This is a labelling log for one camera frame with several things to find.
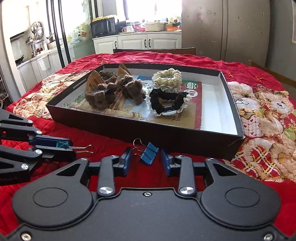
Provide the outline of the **brown braided scrunchie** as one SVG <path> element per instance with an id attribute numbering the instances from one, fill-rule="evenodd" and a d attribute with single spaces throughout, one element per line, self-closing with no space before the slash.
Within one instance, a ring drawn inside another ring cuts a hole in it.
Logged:
<path id="1" fill-rule="evenodd" d="M 100 71 L 99 75 L 105 81 L 106 84 L 115 83 L 117 81 L 117 75 L 114 72 Z"/>

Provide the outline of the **black microwave oven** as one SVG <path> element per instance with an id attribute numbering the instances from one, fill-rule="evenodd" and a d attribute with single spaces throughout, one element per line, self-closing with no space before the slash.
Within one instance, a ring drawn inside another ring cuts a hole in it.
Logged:
<path id="1" fill-rule="evenodd" d="M 98 38 L 116 34 L 115 19 L 101 19 L 90 24 L 92 37 Z"/>

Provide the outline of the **teal binder clip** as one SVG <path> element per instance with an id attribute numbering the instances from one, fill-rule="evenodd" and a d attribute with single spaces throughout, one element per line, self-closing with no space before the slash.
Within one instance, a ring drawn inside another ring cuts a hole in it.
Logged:
<path id="1" fill-rule="evenodd" d="M 57 148 L 64 148 L 64 149 L 72 149 L 76 153 L 90 153 L 93 154 L 93 151 L 90 151 L 89 149 L 92 148 L 92 145 L 87 145 L 86 147 L 74 147 L 70 146 L 69 142 L 57 142 L 56 143 Z"/>

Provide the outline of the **beige plastic basin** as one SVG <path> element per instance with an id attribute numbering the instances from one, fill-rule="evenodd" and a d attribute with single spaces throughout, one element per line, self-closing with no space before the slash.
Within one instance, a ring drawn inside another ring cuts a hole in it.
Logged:
<path id="1" fill-rule="evenodd" d="M 163 31 L 166 27 L 165 22 L 145 22 L 146 32 L 159 32 Z"/>

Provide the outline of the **steel double-door refrigerator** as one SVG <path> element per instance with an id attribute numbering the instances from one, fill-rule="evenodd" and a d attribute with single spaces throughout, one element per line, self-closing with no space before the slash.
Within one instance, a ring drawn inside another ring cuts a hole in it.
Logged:
<path id="1" fill-rule="evenodd" d="M 270 33 L 270 2 L 182 2 L 182 47 L 214 60 L 264 66 Z"/>

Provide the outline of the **light blue knitted scrunchie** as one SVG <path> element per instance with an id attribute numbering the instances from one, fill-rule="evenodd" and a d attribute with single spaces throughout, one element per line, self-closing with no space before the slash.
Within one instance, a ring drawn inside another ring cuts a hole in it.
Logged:
<path id="1" fill-rule="evenodd" d="M 152 91 L 154 89 L 154 83 L 151 81 L 143 82 L 143 90 L 146 92 Z"/>

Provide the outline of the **black white-trimmed scrunchie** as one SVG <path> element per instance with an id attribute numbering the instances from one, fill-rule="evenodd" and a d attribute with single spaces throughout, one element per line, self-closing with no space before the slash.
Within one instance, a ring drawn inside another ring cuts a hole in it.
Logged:
<path id="1" fill-rule="evenodd" d="M 171 116 L 182 113 L 188 107 L 191 97 L 187 92 L 167 92 L 155 88 L 147 95 L 151 112 L 155 116 Z"/>

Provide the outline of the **cream knitted scrunchie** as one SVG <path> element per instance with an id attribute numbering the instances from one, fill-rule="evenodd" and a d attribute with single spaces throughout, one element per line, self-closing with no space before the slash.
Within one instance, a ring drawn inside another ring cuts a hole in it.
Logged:
<path id="1" fill-rule="evenodd" d="M 181 92 L 182 75 L 179 70 L 173 68 L 158 71 L 152 77 L 155 88 L 164 92 L 179 93 Z"/>

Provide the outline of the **brown fuzzy claw clip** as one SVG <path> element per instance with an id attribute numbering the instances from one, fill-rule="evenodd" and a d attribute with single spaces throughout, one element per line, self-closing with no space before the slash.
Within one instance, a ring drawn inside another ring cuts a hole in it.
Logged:
<path id="1" fill-rule="evenodd" d="M 105 109 L 115 101 L 117 90 L 115 83 L 99 84 L 98 87 L 85 93 L 85 99 L 94 109 Z"/>
<path id="2" fill-rule="evenodd" d="M 142 81 L 134 79 L 131 75 L 118 79 L 116 85 L 122 95 L 126 99 L 132 99 L 136 105 L 142 104 L 146 98 L 145 91 L 142 89 Z"/>

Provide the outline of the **orange bowl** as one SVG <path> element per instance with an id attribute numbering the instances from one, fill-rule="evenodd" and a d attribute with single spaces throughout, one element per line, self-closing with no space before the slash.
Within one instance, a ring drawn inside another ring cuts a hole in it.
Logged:
<path id="1" fill-rule="evenodd" d="M 181 31 L 180 26 L 166 25 L 167 32 Z"/>

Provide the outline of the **blue binder clip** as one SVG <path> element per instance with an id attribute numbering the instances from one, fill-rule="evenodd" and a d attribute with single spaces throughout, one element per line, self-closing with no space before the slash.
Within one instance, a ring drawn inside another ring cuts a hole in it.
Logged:
<path id="1" fill-rule="evenodd" d="M 145 165 L 151 166 L 157 156 L 159 148 L 155 147 L 152 143 L 144 145 L 140 138 L 136 138 L 133 141 L 133 149 L 139 153 L 133 154 L 134 156 L 139 156 L 139 161 Z"/>

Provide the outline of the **white mug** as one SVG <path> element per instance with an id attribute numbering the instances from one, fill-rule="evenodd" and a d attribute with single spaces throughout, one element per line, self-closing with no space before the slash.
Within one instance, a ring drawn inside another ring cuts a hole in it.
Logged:
<path id="1" fill-rule="evenodd" d="M 121 30 L 123 33 L 131 33 L 133 32 L 133 27 L 132 26 L 125 26 Z"/>

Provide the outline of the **brown pyramid paper packet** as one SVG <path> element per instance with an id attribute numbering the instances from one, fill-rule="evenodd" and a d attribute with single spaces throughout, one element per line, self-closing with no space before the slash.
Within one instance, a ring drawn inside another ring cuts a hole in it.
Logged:
<path id="1" fill-rule="evenodd" d="M 124 64 L 120 64 L 117 71 L 117 78 L 121 79 L 124 78 L 126 75 L 131 75 L 131 73 Z"/>

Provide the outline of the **dark wooden chair back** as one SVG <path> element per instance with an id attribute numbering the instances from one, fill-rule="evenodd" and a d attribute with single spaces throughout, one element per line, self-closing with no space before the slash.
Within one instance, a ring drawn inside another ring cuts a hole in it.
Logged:
<path id="1" fill-rule="evenodd" d="M 180 55 L 196 55 L 196 48 L 177 48 L 177 49 L 113 49 L 113 53 L 120 52 L 157 52 L 157 53 L 171 53 L 171 54 L 180 54 Z"/>

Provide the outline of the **white kitchen cabinet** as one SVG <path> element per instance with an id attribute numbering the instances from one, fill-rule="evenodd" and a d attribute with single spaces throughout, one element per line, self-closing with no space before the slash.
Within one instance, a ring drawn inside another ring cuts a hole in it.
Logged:
<path id="1" fill-rule="evenodd" d="M 112 54 L 114 49 L 177 49 L 182 47 L 182 32 L 123 33 L 94 38 L 93 43 L 97 54 Z"/>

